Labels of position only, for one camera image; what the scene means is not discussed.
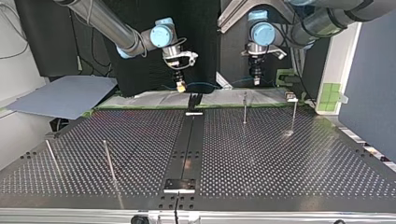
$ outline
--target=white panel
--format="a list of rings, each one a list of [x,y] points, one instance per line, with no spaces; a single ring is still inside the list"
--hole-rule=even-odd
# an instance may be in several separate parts
[[[329,46],[327,61],[323,71],[323,78],[320,83],[317,105],[320,104],[320,95],[322,94],[324,83],[340,83],[340,92],[345,92],[360,33],[361,23],[356,22],[352,25],[349,25],[349,27],[343,33],[332,38]],[[340,111],[340,105],[341,104],[338,104],[335,112],[317,112],[320,115],[338,115]]]
[[[14,1],[4,1],[15,8]],[[18,19],[8,9],[1,7],[13,24],[20,28]],[[0,11],[0,58],[21,52],[26,42],[18,36]],[[0,102],[12,99],[28,91],[45,85],[45,80],[38,73],[32,52],[28,49],[22,55],[0,59]]]
[[[14,1],[1,0],[15,8]],[[26,42],[7,22],[5,12],[13,24],[21,29],[15,15],[4,7],[0,11],[0,58],[21,52]],[[51,118],[15,113],[2,107],[16,98],[45,85],[38,74],[32,52],[0,59],[0,170],[15,161],[21,154],[37,146],[50,132]]]
[[[52,118],[19,112],[0,113],[0,170],[44,141]]]

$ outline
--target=metal pin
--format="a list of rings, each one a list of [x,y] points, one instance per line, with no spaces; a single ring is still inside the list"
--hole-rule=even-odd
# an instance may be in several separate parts
[[[50,141],[47,139],[46,140],[47,148],[49,149],[50,156],[52,157],[53,160],[56,160],[55,154],[53,154],[52,146],[50,145]]]
[[[247,113],[248,113],[248,93],[245,92],[245,96],[244,96],[244,124],[247,123]]]
[[[296,101],[294,103],[293,121],[291,122],[291,131],[292,132],[294,132],[294,121],[296,120],[297,104],[298,104],[298,101]]]
[[[103,147],[105,148],[105,152],[106,152],[106,156],[107,156],[107,161],[108,161],[108,166],[110,167],[111,175],[113,176],[113,179],[114,179],[114,180],[117,180],[117,179],[116,179],[116,175],[114,174],[113,162],[111,161],[110,151],[108,150],[108,145],[107,145],[107,141],[106,141],[106,140],[103,140]]]
[[[46,140],[46,144],[47,144],[47,148],[49,149],[49,154],[50,154],[50,156],[52,157],[52,159],[53,159],[53,161],[55,163],[56,170],[58,171],[59,176],[63,180],[64,178],[62,177],[61,169],[59,168],[58,162],[56,161],[55,154],[53,153],[53,150],[52,150],[52,146],[50,145],[50,140],[47,139]]]

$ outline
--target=metal table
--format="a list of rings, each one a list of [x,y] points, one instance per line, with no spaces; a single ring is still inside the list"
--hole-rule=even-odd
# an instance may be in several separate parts
[[[243,117],[243,108],[190,117],[182,110],[97,111],[51,141],[56,160],[42,145],[0,172],[0,223],[66,213],[115,222],[136,214],[162,222],[191,214],[208,223],[292,214],[308,220],[316,212],[396,221],[370,215],[396,214],[396,174],[325,118],[299,108],[292,125],[289,107],[250,108],[247,124]],[[168,179],[193,179],[195,192],[164,193]]]

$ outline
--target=silver plate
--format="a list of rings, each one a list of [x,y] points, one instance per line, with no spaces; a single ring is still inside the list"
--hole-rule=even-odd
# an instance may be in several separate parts
[[[194,210],[396,212],[396,174],[324,118],[292,108],[205,111]]]
[[[44,149],[8,167],[0,206],[173,209],[159,205],[168,198],[161,200],[163,178],[182,123],[177,110],[98,111],[52,143],[56,161]]]

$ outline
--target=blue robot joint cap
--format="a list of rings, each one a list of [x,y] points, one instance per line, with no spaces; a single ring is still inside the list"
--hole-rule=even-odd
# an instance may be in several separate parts
[[[250,36],[256,44],[269,46],[275,41],[276,29],[268,22],[259,22],[251,28]]]
[[[156,25],[149,35],[151,43],[157,48],[165,48],[172,43],[173,31],[165,24]]]

